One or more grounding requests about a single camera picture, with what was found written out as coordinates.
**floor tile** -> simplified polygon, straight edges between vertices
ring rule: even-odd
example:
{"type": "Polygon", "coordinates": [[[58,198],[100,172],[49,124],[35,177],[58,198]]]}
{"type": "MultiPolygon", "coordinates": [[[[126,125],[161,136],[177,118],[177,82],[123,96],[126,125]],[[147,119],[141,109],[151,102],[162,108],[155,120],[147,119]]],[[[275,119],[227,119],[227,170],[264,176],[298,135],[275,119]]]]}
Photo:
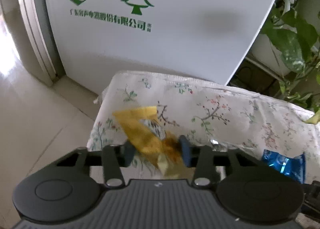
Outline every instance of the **floor tile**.
{"type": "Polygon", "coordinates": [[[50,140],[77,114],[64,98],[19,69],[0,84],[0,213],[7,214],[14,186],[50,140]]]}
{"type": "Polygon", "coordinates": [[[66,126],[34,166],[36,172],[68,152],[87,145],[94,121],[78,111],[75,118],[66,126]]]}
{"type": "Polygon", "coordinates": [[[100,106],[93,103],[93,100],[97,98],[95,93],[82,87],[67,76],[58,80],[53,85],[53,89],[92,120],[96,119],[100,106]]]}
{"type": "Polygon", "coordinates": [[[5,222],[7,224],[7,228],[12,228],[14,225],[16,225],[20,221],[20,217],[18,215],[18,212],[14,207],[10,210],[8,216],[5,218],[5,222]]]}
{"type": "Polygon", "coordinates": [[[8,228],[7,221],[4,220],[4,217],[2,214],[0,214],[0,229],[2,228],[8,228]]]}

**round black pad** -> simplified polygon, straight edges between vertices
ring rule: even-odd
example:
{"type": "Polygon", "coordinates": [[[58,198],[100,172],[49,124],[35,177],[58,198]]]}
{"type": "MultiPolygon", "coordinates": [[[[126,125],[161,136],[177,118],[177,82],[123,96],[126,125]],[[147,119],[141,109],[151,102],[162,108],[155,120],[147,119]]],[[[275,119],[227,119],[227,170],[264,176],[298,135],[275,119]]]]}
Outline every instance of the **round black pad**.
{"type": "Polygon", "coordinates": [[[25,217],[59,222],[86,212],[98,200],[99,185],[70,167],[45,168],[24,179],[13,192],[13,203],[25,217]]]}
{"type": "Polygon", "coordinates": [[[245,167],[217,186],[222,206],[253,223],[281,223],[292,219],[303,203],[303,189],[269,167],[245,167]]]}

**white tile floor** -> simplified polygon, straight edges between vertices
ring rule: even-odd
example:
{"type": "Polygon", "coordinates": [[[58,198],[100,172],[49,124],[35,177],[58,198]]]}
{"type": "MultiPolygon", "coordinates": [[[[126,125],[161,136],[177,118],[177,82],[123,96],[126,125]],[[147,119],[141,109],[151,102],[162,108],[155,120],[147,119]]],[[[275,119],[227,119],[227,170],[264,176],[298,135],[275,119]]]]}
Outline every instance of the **white tile floor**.
{"type": "MultiPolygon", "coordinates": [[[[2,45],[5,38],[0,28],[2,45]]],[[[11,48],[1,46],[0,226],[11,228],[19,220],[11,200],[17,183],[86,146],[99,110],[95,97],[67,77],[46,87],[23,68],[11,48]]]]}

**plant leaf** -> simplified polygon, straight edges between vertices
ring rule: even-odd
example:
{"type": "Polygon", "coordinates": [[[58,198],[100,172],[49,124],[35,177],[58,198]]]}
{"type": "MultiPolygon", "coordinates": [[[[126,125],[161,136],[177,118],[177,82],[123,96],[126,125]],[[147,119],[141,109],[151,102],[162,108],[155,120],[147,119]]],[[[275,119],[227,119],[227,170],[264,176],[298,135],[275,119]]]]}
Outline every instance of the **plant leaf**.
{"type": "Polygon", "coordinates": [[[314,116],[306,120],[304,123],[306,124],[317,124],[320,121],[320,110],[318,110],[314,116]]]}
{"type": "Polygon", "coordinates": [[[285,83],[284,82],[279,82],[279,85],[280,85],[280,91],[282,94],[285,93],[285,83]]]}
{"type": "Polygon", "coordinates": [[[310,96],[312,96],[313,93],[304,93],[303,95],[301,95],[301,98],[298,99],[298,101],[300,102],[305,102],[306,100],[308,100],[310,98],[310,96]]]}
{"type": "Polygon", "coordinates": [[[308,107],[307,103],[305,102],[299,102],[299,101],[293,101],[294,104],[296,104],[297,106],[302,107],[303,109],[306,109],[308,107]]]}
{"type": "Polygon", "coordinates": [[[272,29],[267,31],[267,36],[271,43],[281,51],[281,59],[287,68],[296,73],[304,69],[305,62],[296,33],[285,29],[272,29]]]}
{"type": "Polygon", "coordinates": [[[312,60],[311,50],[310,50],[310,46],[309,46],[307,40],[300,34],[297,34],[297,37],[298,37],[298,42],[299,42],[300,47],[301,47],[301,52],[302,52],[303,59],[306,62],[309,61],[309,60],[312,60]]]}
{"type": "Polygon", "coordinates": [[[272,24],[271,20],[270,19],[266,19],[266,21],[264,22],[264,24],[263,24],[263,26],[262,26],[262,28],[260,30],[260,33],[261,34],[267,34],[267,32],[269,30],[272,30],[272,29],[273,29],[273,24],[272,24]]]}
{"type": "Polygon", "coordinates": [[[306,109],[310,110],[310,109],[312,108],[312,102],[313,102],[313,95],[311,95],[311,96],[306,100],[306,104],[307,104],[306,109]]]}
{"type": "Polygon", "coordinates": [[[270,12],[270,16],[273,20],[279,20],[281,18],[281,12],[280,9],[276,7],[274,4],[272,7],[272,10],[270,12]]]}
{"type": "Polygon", "coordinates": [[[281,19],[283,22],[291,27],[295,27],[296,18],[295,18],[295,11],[291,9],[290,11],[286,12],[281,19]]]}
{"type": "Polygon", "coordinates": [[[298,35],[305,38],[311,48],[318,38],[316,28],[300,16],[297,17],[296,28],[298,35]]]}
{"type": "Polygon", "coordinates": [[[319,104],[316,102],[312,103],[312,108],[314,112],[317,112],[320,108],[319,108],[319,104]]]}
{"type": "Polygon", "coordinates": [[[296,99],[299,99],[300,98],[300,94],[298,92],[296,92],[294,95],[288,95],[287,96],[288,99],[293,99],[293,100],[296,100],[296,99]]]}

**green plant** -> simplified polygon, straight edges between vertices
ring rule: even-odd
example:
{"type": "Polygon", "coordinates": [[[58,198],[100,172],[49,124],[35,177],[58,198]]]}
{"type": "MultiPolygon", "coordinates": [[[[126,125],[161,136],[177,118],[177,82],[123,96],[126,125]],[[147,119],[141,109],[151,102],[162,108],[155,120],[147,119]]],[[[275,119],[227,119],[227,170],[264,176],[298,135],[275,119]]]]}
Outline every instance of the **green plant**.
{"type": "Polygon", "coordinates": [[[312,71],[319,71],[317,82],[320,84],[320,46],[317,42],[320,37],[315,27],[298,13],[297,5],[298,0],[275,0],[260,33],[268,36],[270,43],[281,52],[281,60],[286,67],[296,73],[292,79],[282,75],[283,81],[279,82],[281,99],[313,109],[316,114],[306,122],[316,124],[320,121],[319,94],[292,94],[297,83],[306,79],[312,71]]]}

